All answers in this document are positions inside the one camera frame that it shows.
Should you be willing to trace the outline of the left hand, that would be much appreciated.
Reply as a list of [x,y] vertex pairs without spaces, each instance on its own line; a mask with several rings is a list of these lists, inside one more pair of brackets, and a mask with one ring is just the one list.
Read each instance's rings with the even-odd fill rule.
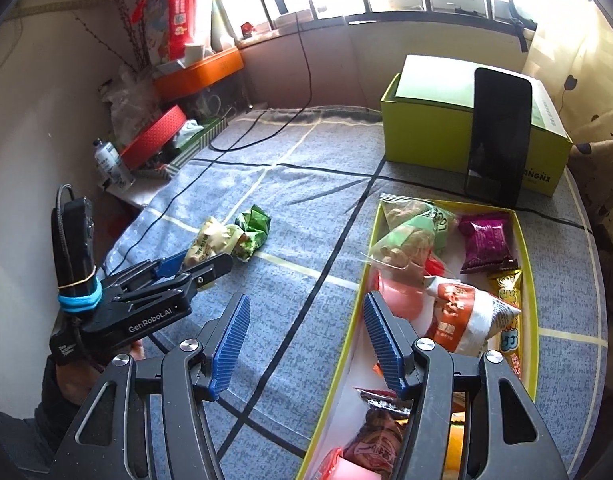
[[96,384],[100,371],[87,361],[73,361],[56,366],[56,381],[62,396],[81,405]]

